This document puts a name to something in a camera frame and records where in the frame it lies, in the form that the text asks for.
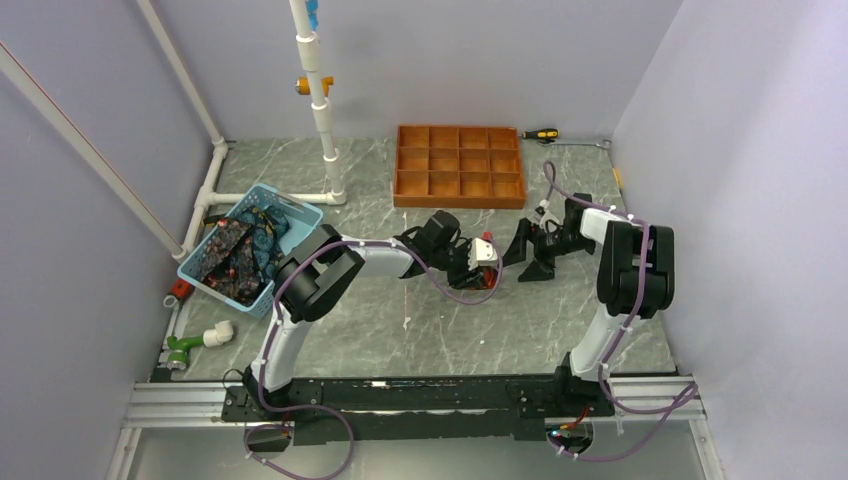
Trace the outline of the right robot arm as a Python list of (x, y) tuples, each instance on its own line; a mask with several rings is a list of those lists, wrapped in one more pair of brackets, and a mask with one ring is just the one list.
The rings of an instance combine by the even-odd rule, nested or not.
[(596, 278), (598, 308), (578, 346), (566, 354), (564, 375), (551, 388), (557, 411), (574, 415), (590, 395), (606, 389), (603, 371), (637, 321), (667, 309), (675, 293), (675, 232), (667, 226), (643, 226), (612, 207), (596, 205), (589, 194), (564, 201), (564, 217), (550, 216), (547, 204), (536, 209), (535, 221), (522, 219), (503, 255), (508, 266), (533, 259), (519, 275), (520, 282), (555, 278), (556, 259), (578, 251), (600, 253)]

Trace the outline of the brown compartment tray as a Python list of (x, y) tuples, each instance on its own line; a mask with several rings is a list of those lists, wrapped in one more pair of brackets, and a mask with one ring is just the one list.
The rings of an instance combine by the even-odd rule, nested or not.
[(393, 179), (396, 207), (520, 210), (525, 203), (515, 128), (397, 127)]

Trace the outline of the orange navy striped tie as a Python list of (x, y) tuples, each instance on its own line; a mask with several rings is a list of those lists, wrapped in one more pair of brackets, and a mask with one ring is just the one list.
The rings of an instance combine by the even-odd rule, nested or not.
[(479, 274), (478, 289), (491, 290), (498, 280), (498, 269), (492, 266), (480, 266), (477, 268)]

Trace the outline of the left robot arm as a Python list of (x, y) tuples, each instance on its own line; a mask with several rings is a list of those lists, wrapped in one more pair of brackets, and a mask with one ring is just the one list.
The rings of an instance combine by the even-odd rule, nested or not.
[(320, 225), (276, 271), (271, 323), (242, 377), (248, 407), (264, 420), (285, 411), (297, 359), (313, 324), (336, 307), (356, 279), (404, 280), (439, 271), (449, 292), (487, 290), (496, 286), (502, 266), (490, 234), (462, 236), (458, 219), (444, 210), (385, 240), (354, 238)]

